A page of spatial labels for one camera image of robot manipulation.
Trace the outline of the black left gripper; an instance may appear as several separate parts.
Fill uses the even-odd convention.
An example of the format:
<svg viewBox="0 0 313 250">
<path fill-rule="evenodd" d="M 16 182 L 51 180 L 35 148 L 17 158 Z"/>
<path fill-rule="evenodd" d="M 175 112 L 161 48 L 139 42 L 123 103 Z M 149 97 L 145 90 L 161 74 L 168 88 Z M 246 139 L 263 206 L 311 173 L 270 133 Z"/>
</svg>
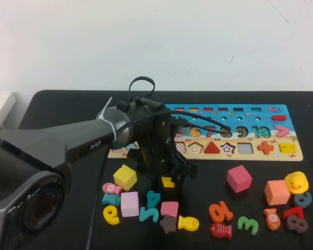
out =
<svg viewBox="0 0 313 250">
<path fill-rule="evenodd" d="M 182 183 L 186 176 L 195 178 L 197 166 L 180 153 L 172 155 L 174 139 L 170 110 L 164 104 L 142 97 L 134 97 L 132 101 L 129 114 L 137 111 L 134 118 L 144 117 L 133 125 L 132 139 L 139 148 L 127 153 L 127 158 L 137 163 L 137 171 L 153 184 L 161 184 L 159 174 L 171 173 L 175 184 Z"/>
</svg>

